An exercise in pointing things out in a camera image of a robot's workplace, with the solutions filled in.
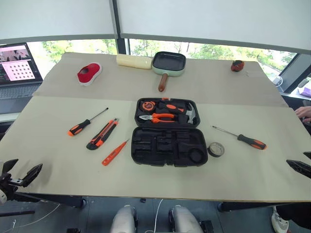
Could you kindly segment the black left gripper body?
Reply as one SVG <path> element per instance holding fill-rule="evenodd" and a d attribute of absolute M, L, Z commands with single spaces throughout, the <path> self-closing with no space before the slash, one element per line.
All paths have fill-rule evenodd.
<path fill-rule="evenodd" d="M 13 195 L 18 186 L 23 186 L 23 180 L 12 179 L 10 175 L 0 177 L 0 190 L 6 195 Z"/>

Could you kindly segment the bystander bare hand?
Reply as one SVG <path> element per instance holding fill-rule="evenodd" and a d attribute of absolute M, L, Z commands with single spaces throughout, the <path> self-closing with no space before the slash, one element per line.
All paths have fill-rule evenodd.
<path fill-rule="evenodd" d="M 294 112 L 298 118 L 303 118 L 303 123 L 311 122 L 311 106 L 299 107 Z"/>

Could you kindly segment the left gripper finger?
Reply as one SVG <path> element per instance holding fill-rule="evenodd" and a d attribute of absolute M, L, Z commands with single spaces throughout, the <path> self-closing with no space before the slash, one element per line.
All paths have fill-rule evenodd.
<path fill-rule="evenodd" d="M 22 179 L 22 186 L 27 187 L 40 173 L 43 164 L 38 164 L 30 169 L 26 176 Z"/>
<path fill-rule="evenodd" d="M 15 166 L 17 162 L 18 159 L 13 159 L 2 163 L 0 166 L 0 178 L 1 179 L 11 178 L 12 175 L 11 173 L 9 173 L 9 171 Z"/>

